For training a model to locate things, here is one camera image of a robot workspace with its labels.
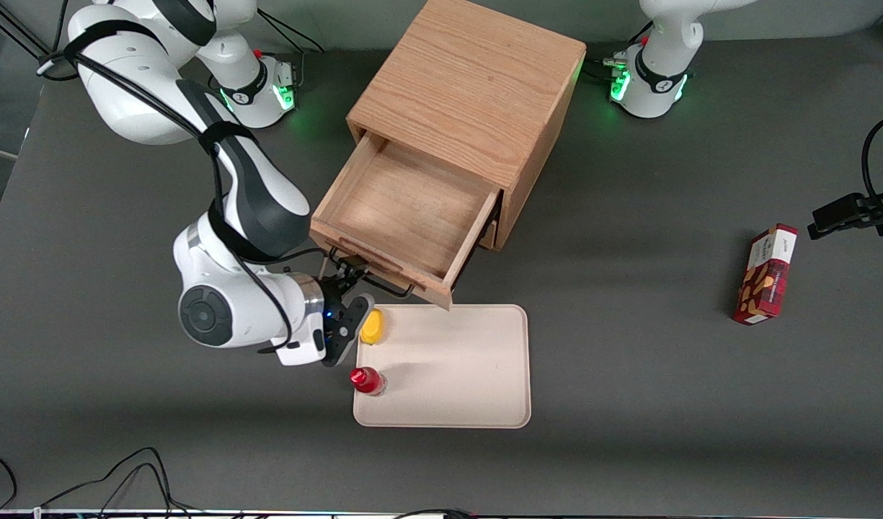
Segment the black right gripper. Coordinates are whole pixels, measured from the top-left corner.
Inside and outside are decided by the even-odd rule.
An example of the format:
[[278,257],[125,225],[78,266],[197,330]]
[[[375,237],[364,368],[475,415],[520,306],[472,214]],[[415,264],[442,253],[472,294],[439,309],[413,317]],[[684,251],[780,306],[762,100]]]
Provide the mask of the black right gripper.
[[325,321],[362,321],[363,303],[346,306],[345,296],[368,276],[368,262],[348,262],[347,255],[338,249],[329,250],[329,262],[334,267],[332,276],[316,279],[324,297]]

